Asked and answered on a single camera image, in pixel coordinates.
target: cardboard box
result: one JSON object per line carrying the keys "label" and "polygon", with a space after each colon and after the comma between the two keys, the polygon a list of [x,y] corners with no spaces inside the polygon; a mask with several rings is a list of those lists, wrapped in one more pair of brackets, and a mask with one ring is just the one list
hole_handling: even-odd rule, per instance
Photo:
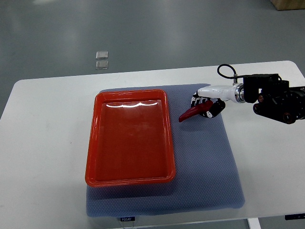
{"label": "cardboard box", "polygon": [[305,0],[271,0],[277,10],[305,9]]}

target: red object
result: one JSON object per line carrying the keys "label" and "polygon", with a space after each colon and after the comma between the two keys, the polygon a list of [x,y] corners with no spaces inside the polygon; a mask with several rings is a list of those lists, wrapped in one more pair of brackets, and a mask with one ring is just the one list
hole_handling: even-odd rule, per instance
{"label": "red object", "polygon": [[179,122],[182,122],[183,120],[190,118],[194,115],[198,115],[202,112],[209,111],[212,105],[213,105],[213,102],[211,100],[208,100],[205,103],[198,104],[196,106],[191,107],[190,109],[188,109],[186,112],[184,112],[179,117]]}
{"label": "red object", "polygon": [[91,187],[164,183],[176,174],[166,93],[95,98],[85,180]]}

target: white table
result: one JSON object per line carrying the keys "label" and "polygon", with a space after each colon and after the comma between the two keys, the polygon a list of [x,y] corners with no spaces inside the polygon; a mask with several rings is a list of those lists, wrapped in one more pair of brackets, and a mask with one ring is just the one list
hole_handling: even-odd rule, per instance
{"label": "white table", "polygon": [[[293,62],[234,65],[305,85]],[[93,102],[100,90],[190,83],[230,85],[217,66],[69,76],[17,82],[0,119],[0,228],[119,228],[86,215],[84,181]],[[224,125],[242,183],[240,209],[137,217],[135,226],[305,212],[305,121],[286,125],[226,102]]]}

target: black cable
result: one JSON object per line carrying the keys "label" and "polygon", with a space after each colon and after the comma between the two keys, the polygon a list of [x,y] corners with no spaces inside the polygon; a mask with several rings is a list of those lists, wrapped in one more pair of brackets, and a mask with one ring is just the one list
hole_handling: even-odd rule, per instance
{"label": "black cable", "polygon": [[[226,75],[220,73],[219,70],[220,70],[220,68],[223,67],[223,66],[226,66],[226,67],[231,68],[231,69],[233,70],[234,76],[226,76]],[[239,79],[239,78],[243,78],[243,77],[244,77],[243,75],[237,75],[237,74],[236,74],[236,71],[235,71],[235,69],[234,69],[234,67],[232,67],[231,65],[226,64],[226,63],[223,63],[223,64],[221,64],[221,65],[218,66],[218,68],[217,68],[217,73],[218,73],[220,76],[222,76],[223,78],[226,78],[226,79]]]}

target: gray padded mat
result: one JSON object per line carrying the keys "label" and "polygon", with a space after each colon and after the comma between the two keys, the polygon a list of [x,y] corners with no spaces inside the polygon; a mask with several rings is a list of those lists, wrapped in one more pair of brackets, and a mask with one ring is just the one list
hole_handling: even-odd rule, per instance
{"label": "gray padded mat", "polygon": [[110,89],[158,88],[166,91],[172,126],[176,177],[170,183],[99,187],[87,186],[90,217],[161,215],[195,210],[240,208],[244,204],[237,167],[221,115],[199,115],[182,123],[191,96],[208,84]]}

